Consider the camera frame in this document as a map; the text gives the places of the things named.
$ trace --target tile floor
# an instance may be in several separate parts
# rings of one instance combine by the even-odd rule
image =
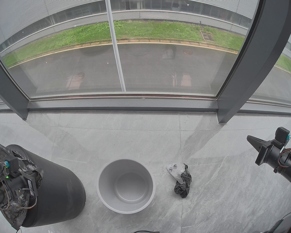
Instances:
[[[257,166],[247,135],[273,139],[276,128],[291,130],[291,117],[238,114],[218,124],[215,113],[30,112],[26,121],[0,113],[0,143],[18,144],[71,169],[87,200],[75,219],[23,228],[23,233],[246,232],[269,230],[291,212],[291,185],[273,169]],[[106,208],[96,191],[100,168],[116,158],[135,158],[156,180],[151,204],[122,215]],[[166,165],[188,164],[190,193],[181,199]],[[0,215],[5,233],[15,230]]]

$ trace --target manhole cover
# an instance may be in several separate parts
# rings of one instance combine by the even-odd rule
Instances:
[[[201,31],[201,30],[200,30],[200,32],[201,32],[201,35],[202,35],[202,37],[203,37],[203,40],[214,41],[214,40],[213,40],[213,35],[212,35],[211,32]]]
[[[187,55],[193,54],[193,52],[191,50],[187,50],[187,49],[184,49],[183,52],[184,52],[184,54],[187,54]]]

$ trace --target grass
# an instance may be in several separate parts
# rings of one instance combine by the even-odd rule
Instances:
[[[288,70],[291,72],[291,59],[281,55],[279,57],[279,59],[277,60],[276,64],[282,68],[284,68],[285,70]]]
[[[179,22],[157,21],[115,21],[117,39],[122,38],[159,38],[203,41],[201,26]],[[244,37],[211,27],[204,27],[211,32],[214,44],[239,50]],[[9,67],[19,61],[31,58],[37,54],[56,50],[64,46],[85,44],[93,41],[110,40],[109,24],[107,22],[83,25],[31,42],[16,51],[4,56],[3,60]]]

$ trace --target black plastic bag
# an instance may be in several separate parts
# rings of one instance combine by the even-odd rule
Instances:
[[[181,178],[184,181],[183,184],[180,184],[178,181],[176,182],[174,192],[176,194],[180,194],[182,198],[187,197],[189,190],[190,190],[190,184],[192,182],[192,177],[188,170],[188,165],[185,164],[185,171],[182,172]]]

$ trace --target asphalt pavement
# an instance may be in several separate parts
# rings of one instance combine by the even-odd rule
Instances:
[[[224,51],[173,44],[119,44],[118,50],[127,91],[208,96],[218,93],[237,57]],[[10,72],[29,97],[121,91],[112,45],[44,56],[15,66]],[[287,90],[282,94],[282,89],[290,86],[291,75],[273,68],[254,97],[290,100]]]

